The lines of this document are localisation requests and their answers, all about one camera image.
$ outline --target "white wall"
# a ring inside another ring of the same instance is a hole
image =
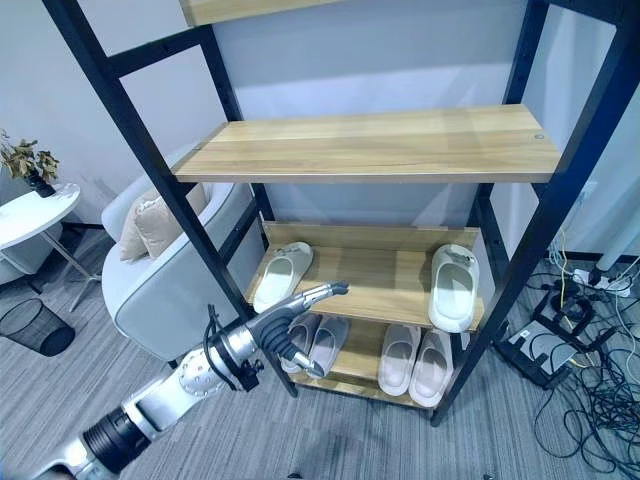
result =
[[[549,9],[524,103],[560,150],[569,140],[614,33],[606,23]],[[636,91],[590,177],[597,187],[567,230],[568,250],[604,252],[629,212],[640,208],[639,125],[640,91]],[[492,193],[510,255],[537,205],[532,198],[530,188],[510,184],[496,185]],[[640,255],[640,238],[626,253]]]
[[[186,28],[176,0],[81,0],[107,54]],[[37,138],[61,161],[60,180],[79,183],[81,221],[142,169],[40,0],[0,2],[0,126]],[[224,120],[196,49],[123,79],[163,153],[207,135]]]
[[[215,26],[246,119],[500,103],[520,0],[349,0]],[[475,185],[269,185],[279,219],[464,225]]]

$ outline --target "white round table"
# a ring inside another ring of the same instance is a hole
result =
[[[89,273],[47,228],[69,214],[80,201],[80,187],[73,183],[54,185],[56,193],[42,198],[36,192],[26,193],[0,206],[0,255],[2,250],[35,235],[42,236],[85,278],[82,290],[69,309],[72,312],[91,282],[99,282],[100,275]]]

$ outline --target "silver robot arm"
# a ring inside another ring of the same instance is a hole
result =
[[[291,321],[311,305],[347,293],[345,283],[331,283],[292,295],[245,325],[222,329],[204,347],[184,357],[176,370],[136,392],[81,435],[62,444],[44,467],[27,478],[112,480],[152,442],[164,435],[194,405],[211,397],[230,380],[245,390],[257,385],[259,362],[248,359],[258,349],[277,353],[303,369],[323,375],[322,368],[288,337]]]

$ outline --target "beige pillow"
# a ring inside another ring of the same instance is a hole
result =
[[[196,215],[204,210],[207,201],[201,183],[188,193],[187,201]],[[158,258],[182,233],[182,228],[162,197],[138,205],[134,224],[151,258]]]
[[[122,235],[120,235],[120,260],[133,260],[147,254],[147,247],[144,246],[142,237],[140,237],[134,223],[136,209],[140,204],[155,200],[159,196],[158,191],[153,188],[136,198],[131,205],[122,227]]]

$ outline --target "black vase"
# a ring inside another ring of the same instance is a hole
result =
[[[35,170],[32,170],[29,175],[24,177],[24,181],[27,182],[27,185],[35,190],[42,198],[50,197],[56,193],[53,187],[45,182],[40,174]]]

